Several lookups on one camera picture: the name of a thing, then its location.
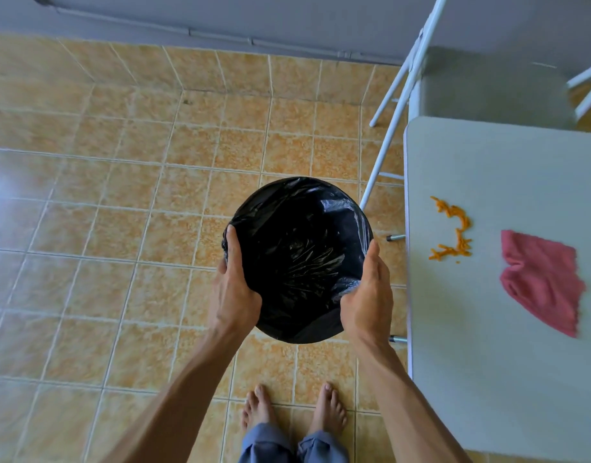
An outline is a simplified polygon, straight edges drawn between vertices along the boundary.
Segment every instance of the foot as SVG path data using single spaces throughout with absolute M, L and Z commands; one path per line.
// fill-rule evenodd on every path
M 319 390 L 317 407 L 313 415 L 313 421 L 308 429 L 308 434 L 324 430 L 333 435 L 340 435 L 346 426 L 346 410 L 338 400 L 338 391 L 332 385 L 325 382 Z
M 276 424 L 276 416 L 269 402 L 268 390 L 263 385 L 257 385 L 254 391 L 246 394 L 246 404 L 242 410 L 242 428 L 252 429 L 262 422 Z

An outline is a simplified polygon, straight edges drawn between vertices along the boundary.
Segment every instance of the folded cloth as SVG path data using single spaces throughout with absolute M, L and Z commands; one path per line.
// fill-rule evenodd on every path
M 578 301 L 585 283 L 577 275 L 577 251 L 529 234 L 501 231 L 503 288 L 549 327 L 577 337 Z

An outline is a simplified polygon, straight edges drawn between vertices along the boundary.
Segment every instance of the round black bin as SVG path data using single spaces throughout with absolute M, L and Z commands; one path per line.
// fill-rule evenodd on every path
M 373 232 L 343 190 L 291 177 L 254 192 L 230 222 L 244 275 L 263 299 L 257 327 L 276 340 L 304 344 L 340 333 L 340 298 L 360 282 Z M 227 256 L 226 229 L 222 248 Z

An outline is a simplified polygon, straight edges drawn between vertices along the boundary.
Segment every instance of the orange food crumbs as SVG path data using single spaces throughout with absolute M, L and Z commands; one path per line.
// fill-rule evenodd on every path
M 448 255 L 451 255 L 453 257 L 457 257 L 459 255 L 462 255 L 464 257 L 470 257 L 471 252 L 469 252 L 469 249 L 471 248 L 471 246 L 469 245 L 469 242 L 471 242 L 471 239 L 465 239 L 463 237 L 463 232 L 465 232 L 471 227 L 471 220 L 465 213 L 465 210 L 459 208 L 458 206 L 449 206 L 445 201 L 440 200 L 439 198 L 435 198 L 434 196 L 431 196 L 430 198 L 437 202 L 437 211 L 439 213 L 445 211 L 446 216 L 448 218 L 457 216 L 460 219 L 461 227 L 456 228 L 457 243 L 455 248 L 439 244 L 438 247 L 442 250 L 430 249 L 432 255 L 428 257 L 428 259 L 441 261 L 444 257 Z

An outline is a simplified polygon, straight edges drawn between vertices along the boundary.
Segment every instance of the pants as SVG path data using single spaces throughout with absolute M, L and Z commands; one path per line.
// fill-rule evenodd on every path
M 320 430 L 304 437 L 294 454 L 278 427 L 261 423 L 244 436 L 239 463 L 349 463 L 349 453 L 332 434 Z

